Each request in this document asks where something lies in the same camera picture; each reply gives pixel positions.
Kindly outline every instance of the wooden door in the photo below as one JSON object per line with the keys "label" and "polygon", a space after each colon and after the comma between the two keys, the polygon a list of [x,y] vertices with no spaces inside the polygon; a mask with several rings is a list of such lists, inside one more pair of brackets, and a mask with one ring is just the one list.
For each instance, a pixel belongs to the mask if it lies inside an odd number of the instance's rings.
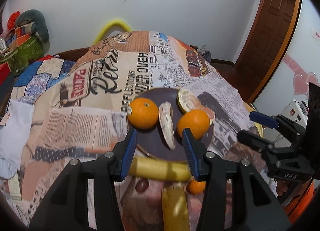
{"label": "wooden door", "polygon": [[295,0],[261,1],[255,27],[236,62],[236,69],[248,82],[252,94],[263,81],[268,81],[266,76],[271,77],[270,69],[276,69],[279,63],[276,58],[292,24],[295,9]]}

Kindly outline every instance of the gray stuffed animal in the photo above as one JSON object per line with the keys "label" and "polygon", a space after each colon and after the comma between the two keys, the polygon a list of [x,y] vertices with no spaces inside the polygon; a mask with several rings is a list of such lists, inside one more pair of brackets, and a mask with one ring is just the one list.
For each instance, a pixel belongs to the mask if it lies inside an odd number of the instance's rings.
{"label": "gray stuffed animal", "polygon": [[35,34],[35,36],[43,43],[49,40],[47,25],[44,16],[38,10],[30,9],[21,13],[14,22],[16,27],[25,26],[26,33]]}

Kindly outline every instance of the blue patterned fabric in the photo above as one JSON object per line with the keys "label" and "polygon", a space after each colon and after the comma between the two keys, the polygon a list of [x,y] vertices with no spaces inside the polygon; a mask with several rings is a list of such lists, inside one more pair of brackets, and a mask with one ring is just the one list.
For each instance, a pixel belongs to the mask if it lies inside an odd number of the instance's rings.
{"label": "blue patterned fabric", "polygon": [[[65,61],[56,57],[45,61],[36,61],[20,75],[13,87],[11,98],[34,104],[42,93],[64,79],[74,64],[74,61]],[[53,76],[51,71],[60,71],[59,76]]]}

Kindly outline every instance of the plate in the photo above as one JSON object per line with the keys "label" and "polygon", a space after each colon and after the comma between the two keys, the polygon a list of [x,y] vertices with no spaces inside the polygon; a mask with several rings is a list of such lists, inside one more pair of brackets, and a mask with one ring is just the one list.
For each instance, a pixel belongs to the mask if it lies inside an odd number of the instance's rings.
{"label": "plate", "polygon": [[[187,157],[182,145],[182,140],[177,133],[177,124],[179,119],[182,117],[183,113],[180,110],[177,102],[178,90],[172,88],[154,88],[149,91],[143,92],[138,97],[151,99],[158,107],[163,102],[170,102],[173,109],[173,127],[174,129],[174,139],[176,143],[175,149],[171,150],[166,141],[164,140],[162,129],[160,123],[158,123],[148,130],[139,130],[137,134],[137,147],[146,155],[163,159],[168,161],[182,161],[186,162]],[[209,146],[213,137],[213,124],[211,124],[207,133],[201,139],[206,147]]]}

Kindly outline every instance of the orange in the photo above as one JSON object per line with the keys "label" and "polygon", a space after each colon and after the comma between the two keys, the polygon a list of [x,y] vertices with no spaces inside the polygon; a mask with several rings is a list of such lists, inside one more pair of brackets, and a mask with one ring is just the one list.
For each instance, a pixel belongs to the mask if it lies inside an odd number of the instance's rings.
{"label": "orange", "polygon": [[195,109],[190,112],[184,114],[177,126],[178,134],[182,137],[182,131],[185,128],[190,128],[193,137],[196,140],[200,140],[205,132],[209,130],[210,127],[210,119],[206,112]]}
{"label": "orange", "polygon": [[207,113],[210,124],[215,120],[216,114],[209,108],[201,104],[200,100],[188,89],[180,89],[178,92],[178,105],[182,112],[187,113],[194,109],[199,109]]}
{"label": "orange", "polygon": [[137,98],[128,106],[127,117],[134,127],[149,129],[157,123],[159,110],[151,99]]}
{"label": "orange", "polygon": [[205,189],[205,181],[198,182],[196,180],[192,180],[188,183],[187,191],[190,194],[199,194],[204,192]]}

